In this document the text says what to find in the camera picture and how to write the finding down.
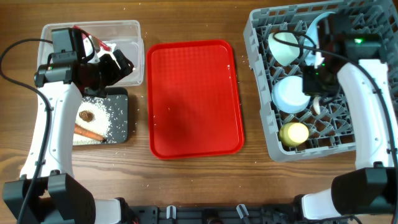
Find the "white plastic spoon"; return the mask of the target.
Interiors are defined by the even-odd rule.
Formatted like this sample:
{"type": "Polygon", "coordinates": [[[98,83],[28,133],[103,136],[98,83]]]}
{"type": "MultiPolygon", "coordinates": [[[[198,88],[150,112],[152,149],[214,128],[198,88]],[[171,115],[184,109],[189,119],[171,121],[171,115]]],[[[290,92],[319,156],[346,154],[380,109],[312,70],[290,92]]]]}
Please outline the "white plastic spoon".
{"type": "Polygon", "coordinates": [[[321,109],[320,109],[320,97],[319,96],[316,96],[316,97],[314,97],[314,100],[313,100],[313,109],[314,109],[314,112],[317,114],[317,115],[319,115],[320,113],[321,113],[321,109]]]}

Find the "red snack wrapper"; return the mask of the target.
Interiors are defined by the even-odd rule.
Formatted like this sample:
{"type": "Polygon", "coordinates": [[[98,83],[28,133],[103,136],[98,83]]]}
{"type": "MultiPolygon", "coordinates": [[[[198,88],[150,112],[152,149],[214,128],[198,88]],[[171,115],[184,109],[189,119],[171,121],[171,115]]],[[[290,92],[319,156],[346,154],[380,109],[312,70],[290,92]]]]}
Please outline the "red snack wrapper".
{"type": "Polygon", "coordinates": [[[100,50],[105,50],[107,52],[111,51],[111,47],[105,44],[102,40],[99,40],[99,38],[89,33],[84,33],[83,29],[78,26],[73,26],[73,28],[81,30],[81,35],[84,43],[87,44],[89,47],[91,47],[91,44],[93,44],[96,53],[98,53],[100,50]]]}

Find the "light blue bowl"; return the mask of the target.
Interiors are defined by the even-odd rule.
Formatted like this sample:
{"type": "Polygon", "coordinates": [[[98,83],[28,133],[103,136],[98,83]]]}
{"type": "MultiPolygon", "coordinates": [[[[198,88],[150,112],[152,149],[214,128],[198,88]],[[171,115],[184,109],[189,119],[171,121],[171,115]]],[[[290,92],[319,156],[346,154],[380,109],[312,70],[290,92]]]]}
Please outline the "light blue bowl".
{"type": "Polygon", "coordinates": [[[274,85],[271,91],[272,102],[285,113],[293,114],[303,111],[310,102],[310,96],[303,92],[302,83],[302,77],[283,78],[274,85]]]}

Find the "brown food scrap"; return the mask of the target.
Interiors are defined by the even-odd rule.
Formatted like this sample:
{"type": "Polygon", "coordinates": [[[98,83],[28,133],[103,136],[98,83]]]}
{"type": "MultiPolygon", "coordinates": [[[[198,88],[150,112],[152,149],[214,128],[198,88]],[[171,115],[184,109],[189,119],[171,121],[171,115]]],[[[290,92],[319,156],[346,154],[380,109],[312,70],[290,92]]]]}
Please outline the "brown food scrap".
{"type": "Polygon", "coordinates": [[[92,122],[95,118],[94,114],[87,110],[79,112],[78,115],[83,121],[85,121],[87,123],[92,122]]]}

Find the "light blue plate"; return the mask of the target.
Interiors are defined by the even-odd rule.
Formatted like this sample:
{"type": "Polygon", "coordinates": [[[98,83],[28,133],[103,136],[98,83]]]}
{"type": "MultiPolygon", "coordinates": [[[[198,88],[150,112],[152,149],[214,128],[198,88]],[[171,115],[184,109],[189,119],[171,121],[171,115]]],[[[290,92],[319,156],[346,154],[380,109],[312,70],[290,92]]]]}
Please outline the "light blue plate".
{"type": "MultiPolygon", "coordinates": [[[[311,40],[314,41],[316,48],[319,48],[319,41],[318,41],[318,22],[324,18],[327,18],[330,14],[333,12],[325,12],[323,14],[320,14],[318,17],[316,17],[313,22],[310,24],[310,26],[307,29],[306,35],[310,37],[311,40]]],[[[315,67],[321,65],[321,63],[324,61],[324,58],[322,57],[321,53],[319,52],[310,52],[306,58],[305,58],[305,63],[310,66],[314,65],[315,67]]]]}

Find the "green bowl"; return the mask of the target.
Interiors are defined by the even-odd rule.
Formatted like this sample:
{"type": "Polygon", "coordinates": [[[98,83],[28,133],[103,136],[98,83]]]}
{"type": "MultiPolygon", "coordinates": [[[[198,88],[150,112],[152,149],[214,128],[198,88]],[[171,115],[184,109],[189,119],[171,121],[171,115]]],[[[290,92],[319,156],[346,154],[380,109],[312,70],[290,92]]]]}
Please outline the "green bowl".
{"type": "Polygon", "coordinates": [[[268,37],[271,54],[279,64],[287,66],[299,57],[300,49],[298,47],[280,43],[274,39],[274,36],[279,40],[289,42],[291,44],[298,44],[297,39],[293,34],[285,32],[278,34],[271,33],[268,37]]]}

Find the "orange carrot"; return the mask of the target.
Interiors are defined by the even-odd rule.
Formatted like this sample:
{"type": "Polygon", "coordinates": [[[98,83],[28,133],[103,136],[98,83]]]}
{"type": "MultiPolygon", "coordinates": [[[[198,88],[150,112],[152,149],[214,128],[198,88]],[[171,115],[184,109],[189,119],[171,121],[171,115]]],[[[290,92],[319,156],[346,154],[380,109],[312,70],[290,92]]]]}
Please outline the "orange carrot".
{"type": "Polygon", "coordinates": [[[85,128],[82,128],[81,126],[79,126],[77,124],[75,124],[74,133],[78,134],[80,136],[84,136],[86,138],[90,138],[90,139],[94,139],[96,141],[100,141],[100,142],[106,140],[105,137],[103,137],[103,136],[101,136],[99,134],[96,134],[96,133],[94,133],[94,132],[92,132],[90,130],[87,130],[85,128]]]}

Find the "yellow cup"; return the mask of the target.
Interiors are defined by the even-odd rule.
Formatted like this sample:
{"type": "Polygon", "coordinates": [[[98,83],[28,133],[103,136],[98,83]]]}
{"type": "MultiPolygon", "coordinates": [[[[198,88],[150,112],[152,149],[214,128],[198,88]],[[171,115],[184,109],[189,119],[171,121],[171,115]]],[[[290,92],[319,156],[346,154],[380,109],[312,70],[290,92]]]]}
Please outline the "yellow cup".
{"type": "Polygon", "coordinates": [[[279,139],[283,145],[295,147],[304,143],[309,137],[309,130],[302,123],[287,123],[279,130],[279,139]]]}

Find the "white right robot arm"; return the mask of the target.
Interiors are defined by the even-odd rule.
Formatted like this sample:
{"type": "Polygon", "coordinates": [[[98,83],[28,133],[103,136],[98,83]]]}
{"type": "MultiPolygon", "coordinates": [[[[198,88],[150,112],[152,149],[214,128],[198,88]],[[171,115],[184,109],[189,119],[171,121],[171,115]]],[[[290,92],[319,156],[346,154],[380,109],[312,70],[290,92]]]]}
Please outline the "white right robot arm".
{"type": "Polygon", "coordinates": [[[312,23],[317,59],[303,72],[303,92],[313,97],[342,91],[356,144],[355,170],[331,187],[300,198],[305,220],[348,215],[397,215],[397,120],[388,87],[388,65],[377,34],[352,30],[346,14],[312,23]]]}

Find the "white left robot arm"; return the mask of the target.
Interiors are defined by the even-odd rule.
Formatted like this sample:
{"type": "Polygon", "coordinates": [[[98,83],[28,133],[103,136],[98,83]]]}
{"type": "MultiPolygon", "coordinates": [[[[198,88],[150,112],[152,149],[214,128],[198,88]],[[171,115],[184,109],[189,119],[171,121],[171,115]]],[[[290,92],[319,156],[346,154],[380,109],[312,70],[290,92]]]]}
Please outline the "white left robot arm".
{"type": "Polygon", "coordinates": [[[104,97],[105,87],[133,70],[120,50],[99,62],[76,51],[52,53],[35,74],[39,106],[34,140],[19,180],[4,185],[3,199],[18,223],[138,223],[123,198],[96,200],[73,177],[72,144],[84,95],[104,97]]]}

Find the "grey-blue dishwasher rack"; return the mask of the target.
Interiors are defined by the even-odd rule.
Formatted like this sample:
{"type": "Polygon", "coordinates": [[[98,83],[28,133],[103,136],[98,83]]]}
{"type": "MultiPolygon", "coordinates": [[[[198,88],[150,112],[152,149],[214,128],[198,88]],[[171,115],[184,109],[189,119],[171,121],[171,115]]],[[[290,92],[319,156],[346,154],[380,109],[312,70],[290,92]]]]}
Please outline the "grey-blue dishwasher rack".
{"type": "Polygon", "coordinates": [[[397,8],[392,1],[325,1],[255,9],[249,15],[243,35],[259,91],[267,151],[274,161],[311,159],[355,149],[344,94],[340,93],[316,113],[311,99],[301,92],[303,68],[312,65],[315,57],[305,51],[294,61],[280,65],[271,52],[271,34],[278,30],[306,32],[312,22],[329,13],[348,15],[355,33],[382,37],[392,104],[397,105],[397,8]],[[296,147],[282,143],[279,130],[287,123],[306,125],[308,139],[296,147]]]}

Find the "clear plastic bin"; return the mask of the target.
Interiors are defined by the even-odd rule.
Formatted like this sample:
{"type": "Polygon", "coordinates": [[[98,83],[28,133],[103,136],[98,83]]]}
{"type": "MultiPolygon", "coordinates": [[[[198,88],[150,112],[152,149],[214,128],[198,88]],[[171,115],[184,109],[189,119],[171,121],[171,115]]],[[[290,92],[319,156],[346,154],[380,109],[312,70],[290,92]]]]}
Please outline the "clear plastic bin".
{"type": "Polygon", "coordinates": [[[77,26],[98,38],[113,50],[119,49],[134,65],[133,72],[114,86],[138,86],[143,82],[145,59],[144,43],[140,23],[136,20],[91,21],[47,24],[42,29],[41,38],[52,39],[52,31],[77,26]]]}

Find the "red plastic tray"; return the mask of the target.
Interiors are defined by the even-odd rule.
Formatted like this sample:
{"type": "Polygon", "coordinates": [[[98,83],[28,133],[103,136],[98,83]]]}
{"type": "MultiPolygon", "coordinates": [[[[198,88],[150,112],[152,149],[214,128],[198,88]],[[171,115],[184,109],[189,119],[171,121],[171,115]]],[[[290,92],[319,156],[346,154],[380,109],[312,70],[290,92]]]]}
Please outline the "red plastic tray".
{"type": "Polygon", "coordinates": [[[219,156],[242,148],[241,102],[227,41],[156,44],[146,59],[149,145],[155,157],[219,156]]]}

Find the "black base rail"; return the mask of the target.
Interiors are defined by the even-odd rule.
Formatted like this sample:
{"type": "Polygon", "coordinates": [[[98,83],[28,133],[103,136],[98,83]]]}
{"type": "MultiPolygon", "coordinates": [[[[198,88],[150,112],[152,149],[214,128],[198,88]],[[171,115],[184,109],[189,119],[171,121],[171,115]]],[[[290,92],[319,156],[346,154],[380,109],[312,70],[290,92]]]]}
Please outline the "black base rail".
{"type": "Polygon", "coordinates": [[[290,205],[250,207],[178,207],[133,206],[133,223],[143,224],[206,224],[206,223],[298,223],[290,205]]]}

